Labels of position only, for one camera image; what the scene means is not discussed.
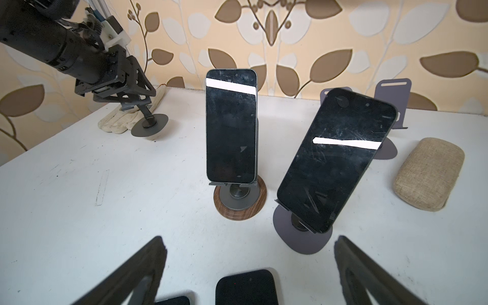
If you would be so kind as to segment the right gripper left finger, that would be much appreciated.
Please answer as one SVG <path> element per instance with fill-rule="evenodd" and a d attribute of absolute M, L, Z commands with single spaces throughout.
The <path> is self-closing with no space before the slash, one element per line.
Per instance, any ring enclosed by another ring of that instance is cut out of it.
<path fill-rule="evenodd" d="M 163 239 L 155 236 L 75 304 L 154 304 L 166 258 Z"/>

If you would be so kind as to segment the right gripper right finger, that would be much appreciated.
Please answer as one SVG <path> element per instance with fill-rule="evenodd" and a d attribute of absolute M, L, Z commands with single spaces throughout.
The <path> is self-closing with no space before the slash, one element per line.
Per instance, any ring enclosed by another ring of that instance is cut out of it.
<path fill-rule="evenodd" d="M 371 304 L 371 296 L 378 304 L 425 303 L 346 236 L 335 242 L 334 256 L 346 304 Z"/>

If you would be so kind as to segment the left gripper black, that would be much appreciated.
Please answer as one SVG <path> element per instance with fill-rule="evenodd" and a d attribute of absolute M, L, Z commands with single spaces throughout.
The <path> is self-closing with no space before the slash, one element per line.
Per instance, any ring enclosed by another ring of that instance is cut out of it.
<path fill-rule="evenodd" d="M 125 48 L 114 45 L 105 53 L 108 68 L 95 84 L 76 80 L 74 92 L 85 95 L 94 94 L 97 102 L 133 103 L 149 100 L 156 95 L 154 86 L 149 82 L 137 59 L 127 55 Z"/>

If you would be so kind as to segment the dark grey back stand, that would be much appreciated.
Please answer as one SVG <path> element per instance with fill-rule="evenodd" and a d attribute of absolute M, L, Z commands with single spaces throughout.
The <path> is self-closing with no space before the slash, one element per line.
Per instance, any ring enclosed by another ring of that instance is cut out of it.
<path fill-rule="evenodd" d="M 143 114 L 143 118 L 139 119 L 131 129 L 131 134 L 134 137 L 151 137 L 161 132 L 166 124 L 169 122 L 169 117 L 166 114 L 153 114 L 148 105 L 151 103 L 150 96 L 145 96 L 143 99 L 140 95 L 129 95 L 121 102 L 121 109 L 123 111 L 138 107 Z"/>

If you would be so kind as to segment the phone with green case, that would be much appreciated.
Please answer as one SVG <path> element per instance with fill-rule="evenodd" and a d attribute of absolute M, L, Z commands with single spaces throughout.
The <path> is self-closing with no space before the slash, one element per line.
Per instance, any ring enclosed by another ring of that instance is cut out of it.
<path fill-rule="evenodd" d="M 178 296 L 170 299 L 156 301 L 155 305 L 190 305 L 190 299 L 187 296 Z"/>

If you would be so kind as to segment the grey phone stand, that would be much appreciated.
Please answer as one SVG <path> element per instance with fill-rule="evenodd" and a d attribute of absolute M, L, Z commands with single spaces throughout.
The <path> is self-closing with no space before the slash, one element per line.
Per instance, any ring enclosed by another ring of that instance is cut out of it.
<path fill-rule="evenodd" d="M 348 90 L 349 92 L 352 92 L 353 90 L 348 87 L 348 86 L 344 86 L 344 87 L 341 87 L 341 89 L 343 90 Z M 326 89 L 323 89 L 321 92 L 320 92 L 320 105 L 322 105 L 325 101 L 325 98 L 326 96 L 328 95 L 328 93 L 332 90 L 332 88 L 326 88 Z"/>

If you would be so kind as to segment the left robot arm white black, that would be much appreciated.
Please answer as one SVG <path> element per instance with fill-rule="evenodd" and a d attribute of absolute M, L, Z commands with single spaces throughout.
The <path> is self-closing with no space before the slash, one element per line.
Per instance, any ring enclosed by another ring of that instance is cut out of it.
<path fill-rule="evenodd" d="M 78 95 L 129 108 L 150 103 L 156 90 L 137 59 L 130 38 L 114 16 L 86 8 L 70 19 L 78 1 L 1 1 L 1 43 L 76 80 Z"/>

